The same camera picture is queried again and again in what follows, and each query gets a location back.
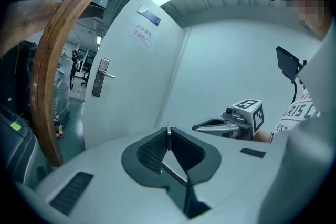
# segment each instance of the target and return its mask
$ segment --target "black panel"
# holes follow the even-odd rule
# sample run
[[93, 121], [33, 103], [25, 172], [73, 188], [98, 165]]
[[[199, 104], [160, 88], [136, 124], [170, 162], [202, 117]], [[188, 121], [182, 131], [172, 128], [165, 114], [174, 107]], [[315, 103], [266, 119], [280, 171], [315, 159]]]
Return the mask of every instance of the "black panel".
[[252, 150], [251, 148], [243, 148], [242, 150], [240, 150], [240, 152], [248, 154], [248, 155], [252, 155], [258, 158], [263, 158], [264, 155], [266, 154], [266, 152], [264, 151]]
[[194, 218], [210, 209], [211, 208], [206, 203], [197, 200], [194, 188], [190, 184], [190, 181], [188, 181], [183, 212], [189, 218]]
[[222, 133], [222, 137], [230, 138], [229, 132]]
[[167, 172], [172, 178], [174, 178], [178, 183], [180, 183], [183, 187], [187, 186], [187, 182], [180, 178], [177, 174], [171, 171], [164, 163], [162, 163], [162, 169]]
[[293, 83], [297, 77], [300, 60], [280, 46], [276, 48], [276, 52], [278, 57], [278, 67], [281, 69], [282, 74], [289, 78]]
[[68, 215], [80, 196], [83, 194], [93, 175], [84, 172], [77, 173], [73, 179], [51, 201], [50, 205], [56, 210]]
[[16, 63], [19, 46], [12, 48], [0, 60], [0, 104], [18, 114], [16, 100]]
[[167, 152], [167, 128], [129, 145], [121, 155], [125, 172], [140, 185], [168, 189], [168, 183], [160, 176], [162, 160]]
[[[36, 138], [27, 121], [0, 105], [0, 154], [8, 175], [23, 183]], [[11, 127], [16, 123], [20, 128]]]

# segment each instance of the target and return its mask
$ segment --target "plastic wrap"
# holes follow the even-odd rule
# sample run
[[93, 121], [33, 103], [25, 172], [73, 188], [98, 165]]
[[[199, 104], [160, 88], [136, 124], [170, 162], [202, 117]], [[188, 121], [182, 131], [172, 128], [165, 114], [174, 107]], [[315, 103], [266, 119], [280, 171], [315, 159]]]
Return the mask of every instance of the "plastic wrap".
[[54, 80], [54, 94], [52, 97], [52, 107], [54, 118], [65, 125], [69, 117], [69, 89], [72, 60], [66, 56], [61, 56], [58, 60], [57, 70]]
[[[27, 59], [27, 74], [29, 83], [26, 89], [27, 104], [29, 102], [30, 81], [33, 71], [34, 57], [37, 46], [30, 49], [29, 57]], [[70, 91], [70, 74], [72, 69], [72, 60], [67, 56], [62, 55], [57, 64], [57, 70], [54, 80], [54, 93], [52, 96], [52, 107], [54, 120], [62, 125], [66, 125], [69, 119], [69, 91]]]

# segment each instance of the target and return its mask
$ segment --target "white plastic surface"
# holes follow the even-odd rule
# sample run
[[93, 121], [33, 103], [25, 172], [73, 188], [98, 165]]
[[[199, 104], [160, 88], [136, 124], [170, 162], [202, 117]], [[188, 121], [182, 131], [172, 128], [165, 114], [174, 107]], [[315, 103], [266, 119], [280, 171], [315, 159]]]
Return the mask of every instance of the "white plastic surface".
[[[215, 207], [225, 199], [230, 197], [234, 192], [238, 191], [241, 185], [249, 181], [249, 178], [263, 163], [269, 162], [268, 153], [271, 144], [253, 141], [243, 141], [231, 138], [224, 138], [215, 135], [200, 133], [188, 129], [182, 131], [200, 139], [210, 145], [216, 147], [221, 156], [222, 163], [211, 180], [194, 186], [194, 190], [198, 201], [205, 202], [210, 207]], [[254, 157], [241, 153], [242, 148], [250, 148], [252, 150], [266, 152], [264, 158]], [[274, 160], [273, 165], [277, 166], [281, 162], [281, 158]], [[169, 159], [164, 162], [173, 171], [179, 169], [170, 163]], [[264, 176], [274, 178], [274, 175], [265, 174]], [[255, 188], [263, 189], [264, 186], [255, 186]]]
[[[231, 156], [227, 159], [228, 163], [232, 163], [231, 169], [223, 169], [225, 166], [228, 167], [230, 165], [223, 165], [225, 160], [222, 159], [222, 166], [213, 179], [208, 183], [195, 186], [199, 200], [216, 202], [216, 205], [207, 213], [192, 219], [190, 223], [258, 223], [260, 208], [278, 173], [287, 139], [288, 134], [281, 134], [274, 139], [272, 144], [249, 142], [254, 145], [268, 146], [265, 157], [260, 159], [258, 163], [253, 163], [250, 160], [249, 164], [252, 164], [253, 168], [249, 168], [248, 165], [242, 162], [243, 157], [235, 162], [234, 156]], [[231, 183], [233, 184], [233, 189], [230, 189], [228, 180], [225, 180], [225, 177], [230, 177], [230, 173], [234, 171], [233, 165], [236, 166], [236, 172], [231, 174], [230, 180], [233, 182], [237, 180], [239, 184]]]
[[275, 136], [249, 179], [190, 223], [289, 223], [311, 200], [334, 163], [335, 116], [312, 117]]
[[336, 110], [336, 25], [329, 28], [323, 44], [310, 62], [300, 71], [299, 77], [305, 84], [317, 111]]
[[80, 223], [183, 223], [187, 220], [165, 189], [139, 185], [124, 171], [124, 149], [149, 135], [120, 138], [82, 152], [51, 173], [35, 190], [50, 202], [77, 172], [93, 174], [69, 217]]

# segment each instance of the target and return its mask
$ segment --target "black vent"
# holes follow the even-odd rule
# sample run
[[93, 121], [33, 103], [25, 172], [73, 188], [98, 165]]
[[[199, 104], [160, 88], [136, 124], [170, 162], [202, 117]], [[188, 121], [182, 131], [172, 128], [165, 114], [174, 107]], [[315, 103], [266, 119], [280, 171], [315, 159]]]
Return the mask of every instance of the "black vent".
[[93, 175], [83, 172], [77, 173], [51, 201], [50, 205], [56, 210], [62, 212], [64, 215], [68, 215], [89, 185], [92, 178]]
[[138, 152], [139, 162], [149, 170], [160, 174], [162, 160], [167, 152], [166, 133], [161, 133], [147, 143], [143, 144]]

